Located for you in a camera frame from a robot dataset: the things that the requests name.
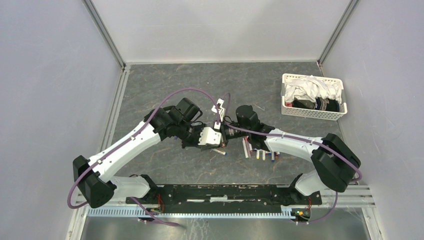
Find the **white cloth in basket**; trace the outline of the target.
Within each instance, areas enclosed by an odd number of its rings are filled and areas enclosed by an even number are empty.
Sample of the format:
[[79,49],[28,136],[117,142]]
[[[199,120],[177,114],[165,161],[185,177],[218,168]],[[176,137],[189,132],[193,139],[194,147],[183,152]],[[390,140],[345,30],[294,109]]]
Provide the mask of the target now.
[[341,103],[342,85],[338,79],[323,79],[313,75],[289,78],[284,81],[284,99],[291,103],[295,99],[314,102],[316,98],[323,98]]

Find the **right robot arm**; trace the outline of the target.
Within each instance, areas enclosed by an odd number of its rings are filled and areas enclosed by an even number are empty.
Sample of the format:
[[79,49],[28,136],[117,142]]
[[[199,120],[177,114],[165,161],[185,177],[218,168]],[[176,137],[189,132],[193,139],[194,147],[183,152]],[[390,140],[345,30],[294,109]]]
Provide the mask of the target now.
[[246,136],[254,149],[292,155],[313,164],[312,171],[300,174],[292,182],[288,196],[295,204],[302,204],[324,189],[343,193],[350,183],[362,178],[361,161],[335,134],[308,137],[284,132],[261,122],[250,105],[236,109],[236,121],[225,116],[224,122],[232,136]]

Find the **dark cloth in basket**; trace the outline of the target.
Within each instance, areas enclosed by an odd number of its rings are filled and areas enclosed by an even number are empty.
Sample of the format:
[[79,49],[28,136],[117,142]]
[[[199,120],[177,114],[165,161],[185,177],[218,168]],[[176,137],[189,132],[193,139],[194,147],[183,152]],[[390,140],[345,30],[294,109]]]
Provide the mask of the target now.
[[310,100],[294,99],[292,107],[325,112],[339,112],[340,104],[334,99],[317,97],[314,102]]

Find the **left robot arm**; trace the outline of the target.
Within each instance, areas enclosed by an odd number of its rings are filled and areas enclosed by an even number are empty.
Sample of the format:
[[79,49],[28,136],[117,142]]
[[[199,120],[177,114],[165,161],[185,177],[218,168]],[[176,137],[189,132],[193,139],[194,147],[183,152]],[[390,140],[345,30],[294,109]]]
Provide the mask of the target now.
[[85,205],[99,208],[114,198],[137,197],[145,204],[153,203],[157,190],[142,176],[120,177],[116,173],[148,148],[161,141],[177,137],[183,143],[198,147],[205,125],[194,126],[203,111],[184,97],[177,105],[158,107],[127,135],[107,149],[86,158],[77,156],[72,161],[74,184],[69,194],[78,189]]

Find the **pink pen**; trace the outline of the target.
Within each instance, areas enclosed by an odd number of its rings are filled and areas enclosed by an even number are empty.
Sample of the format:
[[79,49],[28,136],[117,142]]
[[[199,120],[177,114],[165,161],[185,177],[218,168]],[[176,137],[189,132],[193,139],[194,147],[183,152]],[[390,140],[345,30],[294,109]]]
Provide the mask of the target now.
[[250,145],[250,143],[248,142],[248,138],[247,137],[245,137],[245,145],[246,145],[246,152],[247,152],[247,155],[248,155],[248,157],[249,158],[251,158],[252,157],[252,149],[251,149],[251,145]]

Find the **white plastic basket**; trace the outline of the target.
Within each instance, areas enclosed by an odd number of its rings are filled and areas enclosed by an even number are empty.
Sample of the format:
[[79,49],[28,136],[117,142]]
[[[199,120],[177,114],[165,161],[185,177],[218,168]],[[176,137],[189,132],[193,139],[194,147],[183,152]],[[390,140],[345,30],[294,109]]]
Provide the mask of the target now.
[[347,113],[342,80],[291,73],[282,75],[282,115],[337,121]]

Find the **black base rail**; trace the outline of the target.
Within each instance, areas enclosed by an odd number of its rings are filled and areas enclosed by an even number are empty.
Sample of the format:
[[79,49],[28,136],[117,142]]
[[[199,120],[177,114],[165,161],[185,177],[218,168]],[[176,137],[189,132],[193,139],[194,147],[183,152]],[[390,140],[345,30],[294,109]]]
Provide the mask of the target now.
[[161,205],[165,214],[267,214],[323,202],[319,191],[305,196],[277,184],[165,184],[138,201],[144,207]]

